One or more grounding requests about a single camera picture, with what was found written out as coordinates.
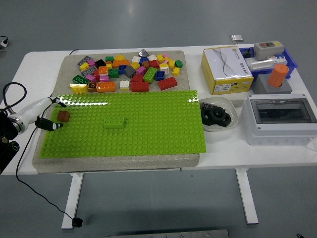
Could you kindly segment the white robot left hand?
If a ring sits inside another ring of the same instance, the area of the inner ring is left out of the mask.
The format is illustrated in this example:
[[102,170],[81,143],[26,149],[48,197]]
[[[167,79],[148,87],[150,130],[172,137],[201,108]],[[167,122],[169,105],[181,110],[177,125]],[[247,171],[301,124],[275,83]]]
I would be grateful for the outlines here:
[[9,120],[12,121],[18,133],[22,134],[27,130],[29,124],[34,123],[40,114],[55,103],[66,107],[60,98],[47,97],[32,103],[16,114],[10,115]]

